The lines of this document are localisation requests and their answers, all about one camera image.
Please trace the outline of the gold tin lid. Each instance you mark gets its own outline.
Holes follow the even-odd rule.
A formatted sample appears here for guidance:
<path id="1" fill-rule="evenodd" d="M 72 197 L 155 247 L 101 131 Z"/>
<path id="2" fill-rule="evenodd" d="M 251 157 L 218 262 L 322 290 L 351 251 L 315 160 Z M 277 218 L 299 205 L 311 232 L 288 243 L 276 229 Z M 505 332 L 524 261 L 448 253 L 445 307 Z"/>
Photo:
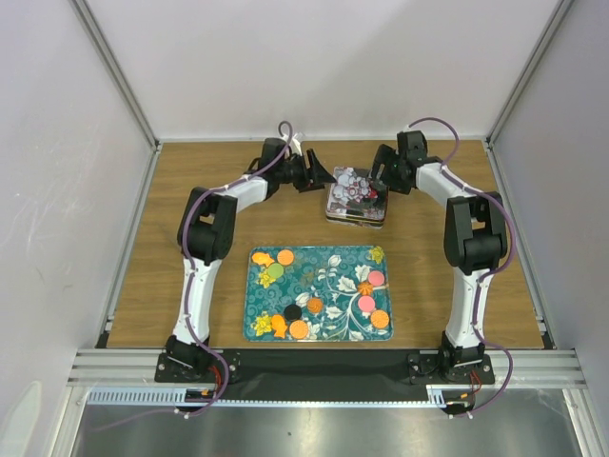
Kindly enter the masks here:
<path id="1" fill-rule="evenodd" d="M 364 215 L 377 211 L 384 212 L 386 217 L 388 192 L 386 195 L 373 193 L 368 169 L 335 167 L 333 176 L 336 183 L 330 185 L 325 213 L 331 211 Z"/>

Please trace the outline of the gold cookie tin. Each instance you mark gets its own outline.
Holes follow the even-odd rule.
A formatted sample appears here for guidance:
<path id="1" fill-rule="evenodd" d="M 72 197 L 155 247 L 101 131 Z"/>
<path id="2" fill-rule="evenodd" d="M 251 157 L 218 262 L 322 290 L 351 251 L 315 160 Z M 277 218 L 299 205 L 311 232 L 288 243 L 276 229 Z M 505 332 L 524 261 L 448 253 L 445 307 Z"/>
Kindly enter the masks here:
<path id="1" fill-rule="evenodd" d="M 342 224 L 368 229 L 381 229 L 385 222 L 385 213 L 373 211 L 372 214 L 350 214 L 328 211 L 325 218 L 330 223 Z"/>

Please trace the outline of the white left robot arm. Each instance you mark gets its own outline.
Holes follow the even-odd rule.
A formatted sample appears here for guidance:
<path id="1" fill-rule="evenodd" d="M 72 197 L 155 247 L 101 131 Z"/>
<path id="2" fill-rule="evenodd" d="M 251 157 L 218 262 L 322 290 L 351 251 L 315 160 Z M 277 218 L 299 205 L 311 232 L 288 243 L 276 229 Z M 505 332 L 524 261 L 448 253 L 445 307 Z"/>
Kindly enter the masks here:
<path id="1" fill-rule="evenodd" d="M 209 311 L 218 271 L 232 248 L 238 213 L 263 203 L 283 184 L 306 192 L 335 182 L 313 149 L 302 151 L 295 139 L 267 138 L 261 155 L 237 180 L 191 190 L 177 233 L 185 276 L 179 316 L 165 345 L 167 367 L 174 365 L 187 380 L 199 381 L 218 361 L 208 346 Z"/>

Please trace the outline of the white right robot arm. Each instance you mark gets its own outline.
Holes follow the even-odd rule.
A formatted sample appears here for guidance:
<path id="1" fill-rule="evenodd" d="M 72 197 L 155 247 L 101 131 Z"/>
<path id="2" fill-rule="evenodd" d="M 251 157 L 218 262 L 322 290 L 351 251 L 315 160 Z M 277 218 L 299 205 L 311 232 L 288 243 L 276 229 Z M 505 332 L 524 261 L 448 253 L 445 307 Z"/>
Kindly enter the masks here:
<path id="1" fill-rule="evenodd" d="M 378 147 L 370 170 L 374 184 L 408 194 L 417 189 L 445 210 L 443 251 L 453 269 L 452 308 L 429 374 L 447 383 L 474 380 L 483 368 L 486 299 L 500 262 L 509 262 L 511 222 L 496 192 L 465 183 L 438 157 L 428 154 L 419 130 L 402 131 L 397 146 Z"/>

